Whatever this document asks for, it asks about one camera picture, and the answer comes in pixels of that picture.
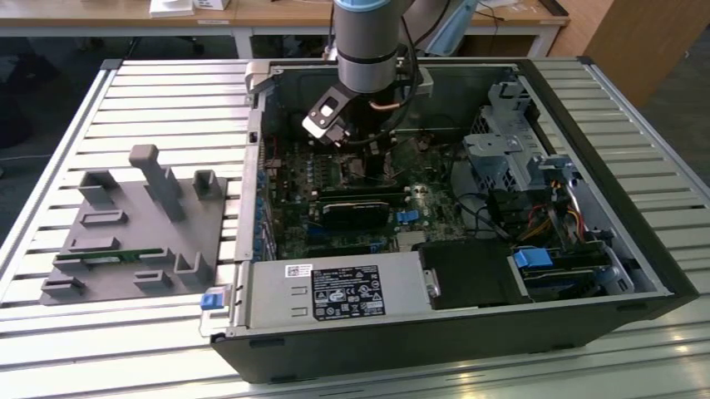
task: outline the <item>aluminum extrusion table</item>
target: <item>aluminum extrusion table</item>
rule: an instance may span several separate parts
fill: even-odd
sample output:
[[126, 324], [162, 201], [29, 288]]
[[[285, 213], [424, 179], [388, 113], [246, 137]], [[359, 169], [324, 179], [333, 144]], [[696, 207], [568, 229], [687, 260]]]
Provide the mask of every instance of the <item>aluminum extrusion table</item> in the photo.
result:
[[[229, 179], [217, 279], [232, 278], [246, 142], [245, 61], [132, 61], [100, 71], [0, 250], [0, 396], [62, 397], [698, 397], [710, 387], [710, 194], [595, 66], [536, 66], [700, 298], [585, 347], [255, 386], [198, 334], [200, 295], [38, 305], [42, 279], [82, 197], [84, 170], [128, 168], [133, 144], [161, 149], [177, 177]], [[561, 143], [549, 126], [549, 141]]]

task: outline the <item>green circuit board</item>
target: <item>green circuit board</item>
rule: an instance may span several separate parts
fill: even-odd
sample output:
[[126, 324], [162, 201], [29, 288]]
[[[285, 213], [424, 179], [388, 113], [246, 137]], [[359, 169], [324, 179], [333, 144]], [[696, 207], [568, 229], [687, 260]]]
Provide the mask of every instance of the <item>green circuit board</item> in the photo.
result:
[[[459, 239], [465, 228], [456, 212], [456, 201], [443, 179], [445, 156], [435, 146], [424, 147], [415, 135], [399, 135], [389, 148], [384, 175], [367, 179], [344, 165], [356, 162], [352, 155], [315, 155], [296, 148], [283, 156], [272, 178], [273, 231], [279, 259], [303, 259], [345, 254], [389, 253], [400, 250], [397, 234], [424, 233], [427, 241]], [[404, 206], [392, 206], [387, 223], [377, 229], [328, 231], [317, 222], [319, 205], [313, 190], [343, 190], [352, 184], [372, 187], [401, 186], [407, 190]], [[416, 220], [397, 222], [397, 213], [415, 210]]]

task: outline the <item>motherboard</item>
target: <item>motherboard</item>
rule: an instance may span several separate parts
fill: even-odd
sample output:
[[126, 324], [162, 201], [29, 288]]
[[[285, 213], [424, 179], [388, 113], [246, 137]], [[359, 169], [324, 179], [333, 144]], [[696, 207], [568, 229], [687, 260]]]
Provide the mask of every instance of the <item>motherboard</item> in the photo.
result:
[[[445, 178], [449, 145], [397, 135], [379, 157], [293, 143], [265, 162], [277, 259], [409, 251], [467, 234]], [[384, 172], [372, 174], [369, 162]]]

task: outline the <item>blue latch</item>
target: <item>blue latch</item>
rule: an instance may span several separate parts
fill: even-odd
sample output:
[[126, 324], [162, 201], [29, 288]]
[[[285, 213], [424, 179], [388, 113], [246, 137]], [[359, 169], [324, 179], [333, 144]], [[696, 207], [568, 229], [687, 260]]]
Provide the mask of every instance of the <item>blue latch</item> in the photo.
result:
[[407, 212], [397, 212], [397, 223], [409, 223], [419, 219], [419, 211], [409, 210]]
[[552, 266], [552, 259], [544, 248], [520, 249], [512, 255], [512, 259], [517, 268], [548, 268]]
[[201, 310], [216, 310], [224, 308], [224, 294], [222, 293], [205, 293], [201, 295], [200, 300]]

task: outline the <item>gray 3d printed holder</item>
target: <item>gray 3d printed holder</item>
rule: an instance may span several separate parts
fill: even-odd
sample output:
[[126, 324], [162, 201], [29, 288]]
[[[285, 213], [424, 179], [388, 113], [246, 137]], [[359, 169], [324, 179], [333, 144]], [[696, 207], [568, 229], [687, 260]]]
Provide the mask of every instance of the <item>gray 3d printed holder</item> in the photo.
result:
[[148, 182], [86, 172], [84, 202], [42, 305], [202, 293], [213, 285], [226, 179], [210, 170], [177, 180], [157, 163], [154, 145], [136, 145], [128, 160]]

